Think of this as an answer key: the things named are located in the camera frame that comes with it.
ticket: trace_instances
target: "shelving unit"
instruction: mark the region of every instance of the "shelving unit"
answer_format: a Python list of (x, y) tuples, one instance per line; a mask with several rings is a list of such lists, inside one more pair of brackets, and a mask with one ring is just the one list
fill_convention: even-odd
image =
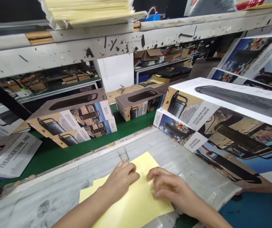
[(193, 57), (189, 57), (189, 58), (184, 58), (184, 59), (178, 59), (176, 61), (173, 61), (173, 62), (163, 62), (163, 63), (160, 63), (160, 64), (155, 64), (155, 65), (152, 65), (152, 66), (142, 66), (141, 68), (135, 68), (134, 71), (136, 72), (136, 84), (139, 83), (139, 73), (140, 72), (143, 72), (143, 71), (147, 71), (147, 70), (152, 70), (152, 69), (155, 69), (155, 68), (158, 68), (158, 67), (163, 67), (163, 66), (167, 66), (167, 65), (170, 65), (170, 64), (173, 64), (173, 63), (178, 63), (178, 62), (183, 62), (185, 60), (189, 60), (189, 59), (192, 59)]
[(75, 83), (71, 83), (71, 84), (63, 84), (60, 86), (55, 86), (55, 87), (52, 87), (51, 89), (47, 89), (46, 91), (44, 91), (40, 94), (32, 94), (28, 97), (18, 98), (17, 100), (21, 103), (30, 102), (30, 101), (34, 101), (37, 99), (56, 95), (58, 93), (68, 92), (71, 90), (80, 89), (80, 88), (83, 88), (86, 86), (91, 86), (91, 85), (94, 85), (97, 89), (98, 88), (97, 81), (101, 81), (101, 78), (94, 77), (94, 78), (90, 78), (87, 80), (83, 80), (83, 81), (79, 81), (79, 82), (75, 82)]
[(0, 78), (272, 25), (272, 9), (50, 31), (55, 43), (31, 46), (25, 34), (0, 37)]

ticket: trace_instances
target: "blue container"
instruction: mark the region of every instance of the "blue container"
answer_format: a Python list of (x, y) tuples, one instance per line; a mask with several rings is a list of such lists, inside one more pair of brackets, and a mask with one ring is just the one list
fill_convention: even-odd
[(149, 18), (145, 19), (145, 21), (160, 21), (161, 14), (154, 14)]

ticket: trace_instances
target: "stack of yellow paper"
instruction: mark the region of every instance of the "stack of yellow paper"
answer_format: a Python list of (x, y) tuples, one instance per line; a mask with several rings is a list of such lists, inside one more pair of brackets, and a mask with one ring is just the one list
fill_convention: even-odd
[(133, 12), (130, 0), (41, 0), (41, 5), (52, 26), (61, 29), (123, 23), (143, 14)]
[[(147, 181), (151, 168), (159, 166), (149, 152), (131, 161), (137, 167), (140, 178), (130, 185), (127, 193), (114, 203), (95, 223), (98, 227), (139, 228), (158, 216), (174, 211), (172, 204), (166, 199), (156, 199), (153, 195), (153, 180)], [(80, 191), (79, 203), (91, 196), (107, 180), (108, 176), (94, 180), (93, 186)]]

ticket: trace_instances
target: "yellow paper sheet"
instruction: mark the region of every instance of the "yellow paper sheet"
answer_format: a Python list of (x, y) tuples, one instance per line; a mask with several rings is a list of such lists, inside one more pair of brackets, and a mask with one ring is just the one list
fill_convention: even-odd
[(164, 83), (164, 82), (157, 81), (157, 80), (155, 80), (155, 79), (151, 79), (150, 81), (152, 81), (152, 82), (154, 82), (154, 83), (157, 83), (157, 84), (162, 84), (162, 83)]
[[(149, 152), (131, 161), (137, 167), (140, 178), (130, 185), (128, 192), (114, 203), (95, 223), (94, 228), (139, 228), (158, 216), (174, 211), (169, 200), (156, 199), (153, 196), (153, 180), (147, 181), (146, 176), (151, 168), (159, 166)], [(91, 196), (108, 176), (94, 180), (93, 186), (80, 191), (79, 203)]]

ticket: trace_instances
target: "hand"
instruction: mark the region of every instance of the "hand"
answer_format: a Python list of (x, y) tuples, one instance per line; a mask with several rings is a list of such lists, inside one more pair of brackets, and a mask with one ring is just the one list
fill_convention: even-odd
[(156, 198), (169, 199), (173, 204), (182, 209), (184, 213), (193, 218), (200, 220), (203, 208), (209, 207), (181, 177), (161, 167), (151, 169), (147, 178), (149, 180), (154, 178)]
[(140, 175), (136, 173), (135, 164), (128, 161), (120, 162), (100, 188), (104, 190), (106, 196), (109, 196), (112, 205), (121, 199), (128, 191), (129, 186), (139, 178)]

